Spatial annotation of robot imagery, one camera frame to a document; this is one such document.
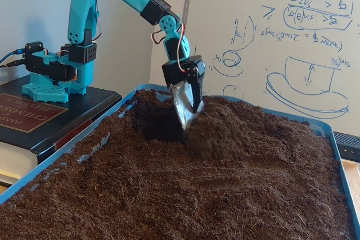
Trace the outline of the foil-wrapped scoop gripper finger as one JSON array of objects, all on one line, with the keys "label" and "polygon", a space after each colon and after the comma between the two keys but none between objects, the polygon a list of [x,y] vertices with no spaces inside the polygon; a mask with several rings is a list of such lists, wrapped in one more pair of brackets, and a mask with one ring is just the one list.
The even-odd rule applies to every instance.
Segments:
[{"label": "foil-wrapped scoop gripper finger", "polygon": [[201,101],[196,112],[193,112],[195,101],[193,99],[191,85],[186,81],[172,85],[170,91],[178,120],[183,130],[186,130],[203,111],[204,102]]}]

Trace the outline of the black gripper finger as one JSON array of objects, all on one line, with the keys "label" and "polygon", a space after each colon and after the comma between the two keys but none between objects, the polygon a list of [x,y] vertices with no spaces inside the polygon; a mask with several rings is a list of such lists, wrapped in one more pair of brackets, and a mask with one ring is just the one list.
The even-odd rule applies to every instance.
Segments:
[{"label": "black gripper finger", "polygon": [[203,79],[205,70],[197,66],[191,66],[186,69],[187,82],[191,86],[193,105],[193,113],[199,109],[200,103],[203,101]]}]

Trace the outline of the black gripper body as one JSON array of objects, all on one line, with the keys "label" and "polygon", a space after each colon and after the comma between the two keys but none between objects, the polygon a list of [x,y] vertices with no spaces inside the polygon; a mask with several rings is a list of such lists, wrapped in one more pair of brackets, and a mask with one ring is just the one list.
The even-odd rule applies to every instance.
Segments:
[{"label": "black gripper body", "polygon": [[162,66],[166,85],[170,87],[186,81],[188,84],[196,85],[200,84],[200,80],[205,75],[205,63],[203,62],[200,55],[190,56],[184,61],[179,62],[167,62]]}]

